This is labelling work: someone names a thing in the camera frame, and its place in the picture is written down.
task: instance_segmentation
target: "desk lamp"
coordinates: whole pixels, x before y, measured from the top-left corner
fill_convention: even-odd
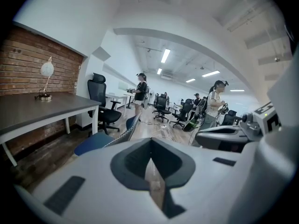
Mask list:
[[[52,57],[50,57],[49,60],[41,67],[41,74],[45,77],[48,77],[46,86],[43,89],[43,93],[40,92],[39,95],[35,97],[35,99],[36,98],[38,98],[39,100],[51,100],[52,99],[52,95],[50,95],[46,92],[46,88],[47,88],[50,77],[53,75],[53,72],[54,72],[54,66],[52,64]]]

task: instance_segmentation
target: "white lamp shade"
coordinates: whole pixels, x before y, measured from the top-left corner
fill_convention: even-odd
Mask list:
[[[41,67],[41,74],[45,77],[50,77],[53,75],[54,72],[54,66],[52,62],[46,62],[44,65]]]

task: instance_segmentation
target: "striped sleeve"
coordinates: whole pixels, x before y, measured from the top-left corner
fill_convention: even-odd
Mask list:
[[[216,97],[217,97],[217,94],[216,94],[216,92],[212,92],[212,95],[211,95],[211,99],[216,99]]]

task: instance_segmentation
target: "gray desk top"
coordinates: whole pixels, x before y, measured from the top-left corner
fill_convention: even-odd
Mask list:
[[[0,135],[64,113],[100,105],[67,92],[53,92],[52,100],[34,99],[36,93],[0,96]]]

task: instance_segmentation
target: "white ceiling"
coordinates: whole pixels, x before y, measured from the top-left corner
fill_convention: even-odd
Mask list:
[[[120,0],[121,4],[138,3],[145,0]],[[289,41],[284,31],[284,19],[276,4],[271,0],[159,0],[168,4],[188,7],[190,10],[200,9],[212,16],[221,26],[231,32],[236,41],[247,47],[253,58],[263,84],[270,88],[291,60]],[[221,73],[203,80],[202,73],[214,70],[214,61],[199,52],[156,38],[133,37],[134,44],[142,62],[149,72],[156,72],[161,66],[163,53],[146,49],[171,49],[172,52],[163,65],[163,71],[173,73],[176,79],[197,78],[192,85],[206,87],[212,80],[223,79],[231,81],[236,89],[241,89],[242,83],[221,64],[215,68]]]
[[[216,80],[227,80],[230,89],[248,90],[232,72],[196,50],[153,37],[136,35],[132,36],[132,39],[144,72],[157,74],[158,69],[161,68],[160,76],[170,75],[174,81],[183,83],[195,78],[196,80],[189,85],[205,91],[208,91]],[[171,52],[166,62],[161,63],[165,49],[170,49]],[[220,73],[202,77],[215,70],[219,70]]]

